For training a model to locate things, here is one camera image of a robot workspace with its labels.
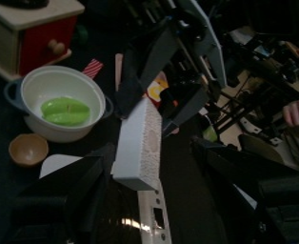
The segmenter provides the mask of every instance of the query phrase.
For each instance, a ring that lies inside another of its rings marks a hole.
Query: small wooden bowl
[[[18,135],[9,146],[11,160],[21,167],[33,167],[39,164],[48,151],[46,140],[35,133]]]

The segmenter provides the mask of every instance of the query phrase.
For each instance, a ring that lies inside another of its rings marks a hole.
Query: red drawer
[[[21,33],[18,74],[68,54],[77,16],[35,26]]]

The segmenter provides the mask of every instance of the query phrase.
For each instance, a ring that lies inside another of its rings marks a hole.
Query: mug handle
[[[3,88],[3,96],[7,102],[23,113],[23,115],[29,115],[25,110],[22,98],[21,98],[21,82],[22,78],[18,78],[14,81],[10,81]],[[14,97],[11,97],[10,90],[14,87]]]
[[[108,106],[105,106],[105,111],[104,111],[104,114],[101,116],[101,119],[108,118],[112,115],[113,110],[114,110],[112,99],[106,95],[104,95],[104,98],[105,98],[105,105],[108,105]]]

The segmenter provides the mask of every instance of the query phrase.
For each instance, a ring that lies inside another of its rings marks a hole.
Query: wooden box
[[[0,5],[0,75],[6,80],[69,57],[73,28],[82,12],[76,0],[50,0],[37,10]]]

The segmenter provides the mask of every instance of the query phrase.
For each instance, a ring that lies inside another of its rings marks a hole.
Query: bowl rim
[[[77,126],[77,125],[76,126],[62,126],[62,125],[53,124],[49,121],[46,121],[45,119],[42,119],[30,109],[30,107],[25,101],[25,98],[23,98],[25,86],[31,81],[33,76],[38,76],[42,73],[50,73],[50,72],[62,72],[62,73],[70,73],[73,75],[77,75],[81,78],[82,82],[85,82],[85,84],[93,88],[94,95],[98,97],[101,110],[100,110],[100,114],[96,117],[96,119],[93,121],[90,121],[88,124],[84,124],[80,126]],[[58,130],[58,131],[64,131],[64,132],[77,132],[82,129],[86,129],[97,123],[97,121],[100,120],[100,118],[102,117],[104,112],[105,112],[105,106],[106,106],[105,95],[102,93],[100,86],[97,85],[94,80],[86,74],[84,74],[81,71],[77,71],[76,69],[69,68],[69,67],[64,67],[64,66],[58,66],[58,65],[49,65],[49,66],[43,66],[43,67],[39,67],[39,68],[35,68],[34,70],[31,70],[22,78],[19,93],[21,93],[21,99],[22,99],[22,103],[23,103],[23,106],[26,109],[26,113],[30,113],[33,115],[33,117],[41,122],[41,124],[53,130]]]

